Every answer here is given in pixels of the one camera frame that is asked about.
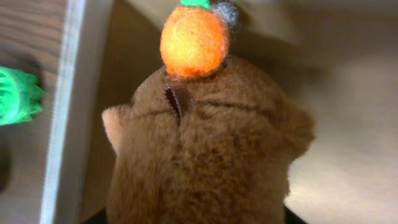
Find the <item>green round toy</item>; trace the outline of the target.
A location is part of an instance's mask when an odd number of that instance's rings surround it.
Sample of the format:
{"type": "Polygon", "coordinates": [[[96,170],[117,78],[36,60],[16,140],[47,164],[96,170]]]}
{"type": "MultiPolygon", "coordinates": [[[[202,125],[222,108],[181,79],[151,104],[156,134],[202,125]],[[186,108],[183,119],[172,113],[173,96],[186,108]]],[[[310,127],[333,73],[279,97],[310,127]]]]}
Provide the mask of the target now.
{"type": "Polygon", "coordinates": [[[1,126],[32,121],[43,96],[35,75],[1,67],[1,126]]]}

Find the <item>brown plush capybara toy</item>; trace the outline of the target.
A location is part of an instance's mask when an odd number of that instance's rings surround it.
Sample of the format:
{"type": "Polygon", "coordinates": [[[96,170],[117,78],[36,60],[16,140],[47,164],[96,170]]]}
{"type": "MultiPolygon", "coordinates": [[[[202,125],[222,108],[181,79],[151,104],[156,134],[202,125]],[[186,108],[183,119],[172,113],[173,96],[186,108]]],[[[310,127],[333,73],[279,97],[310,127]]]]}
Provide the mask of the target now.
{"type": "Polygon", "coordinates": [[[260,68],[228,53],[228,8],[181,1],[164,24],[164,66],[130,103],[103,111],[116,164],[109,223],[284,223],[288,171],[311,116],[260,68]]]}

